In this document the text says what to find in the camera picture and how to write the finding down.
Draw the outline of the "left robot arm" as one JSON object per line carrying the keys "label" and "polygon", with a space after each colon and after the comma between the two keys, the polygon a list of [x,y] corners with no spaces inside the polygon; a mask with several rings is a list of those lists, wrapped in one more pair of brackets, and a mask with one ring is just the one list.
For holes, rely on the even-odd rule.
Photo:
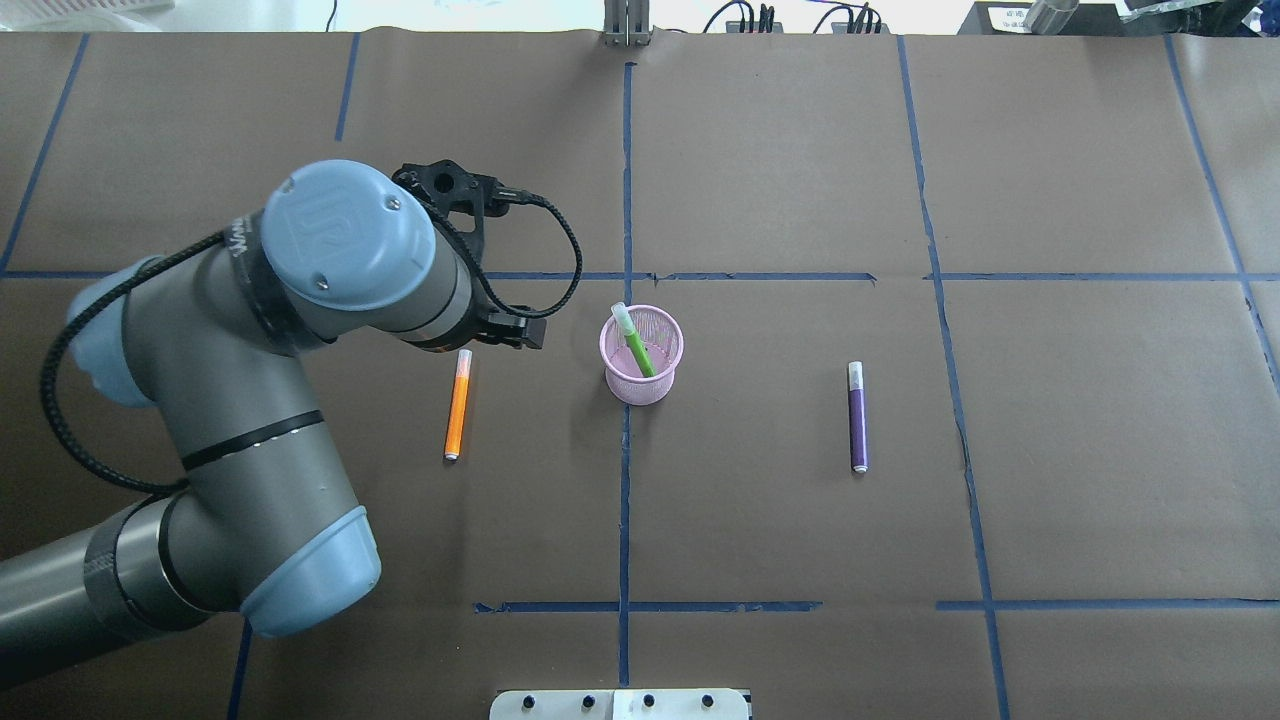
{"label": "left robot arm", "polygon": [[[361,328],[430,352],[540,348],[548,310],[503,302],[480,264],[485,219],[513,205],[564,220],[449,160],[390,176],[315,161],[261,210],[81,291],[40,402],[82,468],[143,498],[3,562],[3,688],[220,612],[282,637],[365,597],[381,575],[376,541],[301,357]],[[58,402],[65,356],[102,396],[159,410],[179,480],[128,477],[73,436]]]}

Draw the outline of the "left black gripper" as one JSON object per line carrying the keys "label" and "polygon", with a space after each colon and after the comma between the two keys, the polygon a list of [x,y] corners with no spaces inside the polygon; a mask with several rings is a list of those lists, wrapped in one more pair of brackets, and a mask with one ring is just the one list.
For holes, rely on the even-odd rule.
{"label": "left black gripper", "polygon": [[404,342],[429,352],[451,352],[470,343],[543,350],[545,318],[516,316],[502,311],[466,270],[456,273],[453,295],[430,322],[404,332]]}

